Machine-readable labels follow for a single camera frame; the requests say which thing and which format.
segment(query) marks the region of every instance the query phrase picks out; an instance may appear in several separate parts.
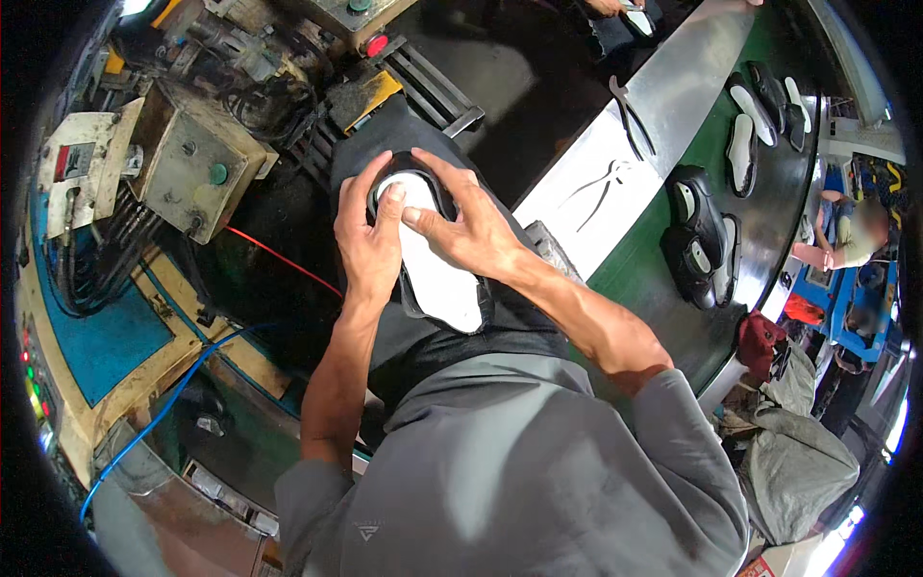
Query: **pliers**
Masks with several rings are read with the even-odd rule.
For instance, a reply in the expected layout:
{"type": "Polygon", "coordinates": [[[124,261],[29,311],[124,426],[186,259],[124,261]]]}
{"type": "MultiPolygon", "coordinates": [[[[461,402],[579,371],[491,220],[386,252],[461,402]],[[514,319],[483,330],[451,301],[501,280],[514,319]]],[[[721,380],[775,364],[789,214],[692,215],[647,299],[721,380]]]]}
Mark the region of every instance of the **pliers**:
{"type": "Polygon", "coordinates": [[[618,101],[618,111],[622,115],[622,125],[625,127],[625,134],[629,137],[631,151],[635,153],[635,156],[638,157],[639,161],[644,160],[644,157],[641,155],[641,149],[638,148],[638,142],[634,138],[634,129],[631,127],[631,121],[633,120],[634,124],[637,125],[641,130],[641,135],[644,136],[644,142],[647,145],[647,149],[651,151],[652,156],[656,156],[657,151],[653,147],[651,136],[647,133],[647,129],[644,128],[644,123],[638,117],[638,113],[635,112],[634,108],[628,101],[629,90],[623,86],[618,86],[618,80],[616,79],[615,75],[609,78],[609,90],[618,101]]]}

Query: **blue hose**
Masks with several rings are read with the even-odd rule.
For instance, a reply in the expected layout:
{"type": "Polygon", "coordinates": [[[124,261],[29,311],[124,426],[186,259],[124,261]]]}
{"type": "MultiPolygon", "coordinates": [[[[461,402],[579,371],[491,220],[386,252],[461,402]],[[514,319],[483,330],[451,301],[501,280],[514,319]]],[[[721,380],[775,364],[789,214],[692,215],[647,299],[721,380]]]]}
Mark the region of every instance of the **blue hose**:
{"type": "Polygon", "coordinates": [[[199,367],[202,366],[202,363],[205,362],[205,359],[207,359],[209,355],[214,353],[218,349],[218,347],[227,343],[235,336],[239,334],[243,334],[248,331],[252,331],[253,329],[261,329],[261,328],[266,328],[268,326],[271,326],[271,325],[266,325],[266,324],[254,325],[252,327],[247,327],[246,329],[235,331],[229,334],[228,336],[224,337],[217,343],[213,344],[209,348],[205,349],[205,352],[202,353],[202,356],[200,356],[198,360],[195,363],[193,363],[192,367],[190,367],[189,370],[187,370],[186,374],[183,375],[183,378],[179,381],[179,384],[176,385],[174,393],[170,395],[170,398],[167,400],[166,404],[163,406],[163,409],[159,413],[157,413],[157,416],[151,419],[150,423],[146,427],[142,428],[140,432],[138,432],[138,434],[135,435],[135,437],[131,439],[128,442],[128,444],[125,445],[125,447],[121,451],[119,451],[117,455],[113,457],[113,459],[109,462],[109,464],[107,464],[105,468],[102,469],[102,472],[100,473],[100,478],[96,480],[96,483],[93,483],[93,487],[90,489],[90,493],[87,495],[87,498],[83,501],[83,506],[80,507],[80,522],[81,523],[83,523],[84,518],[87,516],[87,509],[90,508],[90,501],[93,499],[93,495],[96,494],[96,491],[99,490],[100,485],[102,485],[102,482],[106,480],[106,477],[109,476],[109,474],[113,471],[113,469],[118,464],[118,462],[122,460],[122,457],[124,457],[129,451],[131,451],[132,448],[135,445],[137,445],[139,441],[144,439],[144,437],[147,436],[147,434],[150,433],[157,426],[157,424],[163,420],[166,414],[173,407],[174,403],[176,403],[176,399],[179,398],[180,393],[183,392],[183,389],[186,388],[186,384],[192,378],[192,375],[198,370],[199,367]]]}

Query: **blue machine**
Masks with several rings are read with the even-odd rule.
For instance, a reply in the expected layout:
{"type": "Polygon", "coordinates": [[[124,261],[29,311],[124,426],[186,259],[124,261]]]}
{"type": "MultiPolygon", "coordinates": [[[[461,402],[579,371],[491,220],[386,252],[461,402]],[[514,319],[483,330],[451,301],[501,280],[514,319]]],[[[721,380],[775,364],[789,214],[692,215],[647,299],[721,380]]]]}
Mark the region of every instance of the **blue machine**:
{"type": "Polygon", "coordinates": [[[891,332],[896,290],[897,263],[886,262],[826,272],[802,267],[793,292],[823,309],[823,323],[815,329],[874,363],[891,332]]]}

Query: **red button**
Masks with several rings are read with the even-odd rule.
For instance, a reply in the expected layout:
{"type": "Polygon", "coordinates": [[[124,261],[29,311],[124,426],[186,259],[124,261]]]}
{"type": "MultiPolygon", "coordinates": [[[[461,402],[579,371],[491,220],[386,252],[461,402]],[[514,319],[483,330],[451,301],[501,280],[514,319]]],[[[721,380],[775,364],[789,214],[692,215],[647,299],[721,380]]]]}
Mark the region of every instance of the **red button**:
{"type": "Polygon", "coordinates": [[[385,46],[388,45],[388,37],[384,34],[379,34],[372,40],[368,41],[368,46],[366,47],[366,54],[369,58],[378,56],[381,54],[381,51],[385,49],[385,46]]]}

